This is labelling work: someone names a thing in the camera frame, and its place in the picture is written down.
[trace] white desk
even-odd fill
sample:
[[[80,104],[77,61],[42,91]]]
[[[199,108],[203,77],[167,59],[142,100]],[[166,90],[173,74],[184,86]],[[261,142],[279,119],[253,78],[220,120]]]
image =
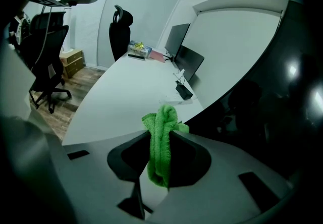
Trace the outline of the white desk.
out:
[[[97,81],[77,109],[63,145],[98,141],[144,130],[141,118],[156,113],[166,96],[176,95],[174,65],[147,59],[117,60]],[[186,122],[203,108],[192,88],[190,104],[176,105],[179,121]]]

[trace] chair headrest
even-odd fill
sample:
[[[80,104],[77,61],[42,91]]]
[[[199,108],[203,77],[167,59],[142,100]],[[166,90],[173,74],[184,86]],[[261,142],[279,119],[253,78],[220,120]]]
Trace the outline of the chair headrest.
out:
[[[117,11],[113,15],[113,23],[117,23],[118,25],[130,26],[133,23],[133,17],[131,13],[123,10],[119,5],[115,5],[115,7]]]
[[[48,31],[53,31],[58,27],[63,26],[63,17],[65,12],[52,12],[50,15]],[[38,14],[33,17],[29,32],[30,34],[35,33],[35,31],[46,29],[48,22],[49,13]]]

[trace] tissue box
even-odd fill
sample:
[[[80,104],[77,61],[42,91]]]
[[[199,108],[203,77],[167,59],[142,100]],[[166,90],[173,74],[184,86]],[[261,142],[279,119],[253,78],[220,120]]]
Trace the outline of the tissue box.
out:
[[[128,52],[135,55],[140,55],[142,57],[148,58],[150,56],[152,48],[148,45],[141,45],[140,42],[130,41],[128,45]]]

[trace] frosted glass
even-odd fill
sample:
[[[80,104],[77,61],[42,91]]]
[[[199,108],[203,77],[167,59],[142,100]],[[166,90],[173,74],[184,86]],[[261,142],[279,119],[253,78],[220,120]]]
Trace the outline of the frosted glass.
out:
[[[134,18],[131,39],[156,47],[178,0],[106,0],[102,12],[97,47],[97,64],[109,67],[114,59],[109,39],[109,26],[120,5]]]

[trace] cardboard box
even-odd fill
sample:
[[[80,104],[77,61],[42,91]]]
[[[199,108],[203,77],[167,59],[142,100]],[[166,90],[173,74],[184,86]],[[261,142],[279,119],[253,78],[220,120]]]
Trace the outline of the cardboard box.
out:
[[[74,74],[76,74],[80,69],[83,68],[83,57],[76,59],[68,65],[64,65],[63,74],[71,78]]]
[[[60,53],[60,59],[64,65],[68,65],[80,57],[82,57],[82,50],[79,49],[74,49],[73,51],[68,53]]]

